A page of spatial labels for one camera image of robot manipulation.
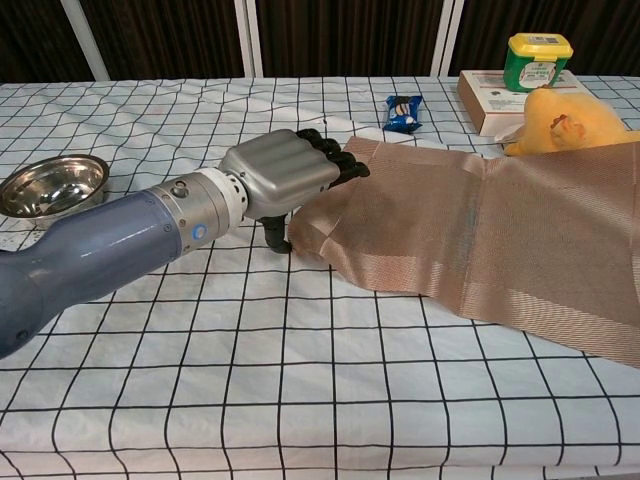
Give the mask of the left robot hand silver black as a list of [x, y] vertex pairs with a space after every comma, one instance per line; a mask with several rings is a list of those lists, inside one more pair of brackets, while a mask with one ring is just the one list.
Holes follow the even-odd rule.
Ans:
[[264, 228], [267, 246], [279, 254], [291, 251], [285, 240], [289, 212], [318, 194], [358, 177], [368, 167], [315, 129], [280, 129], [230, 148], [219, 164], [244, 185], [245, 215]]

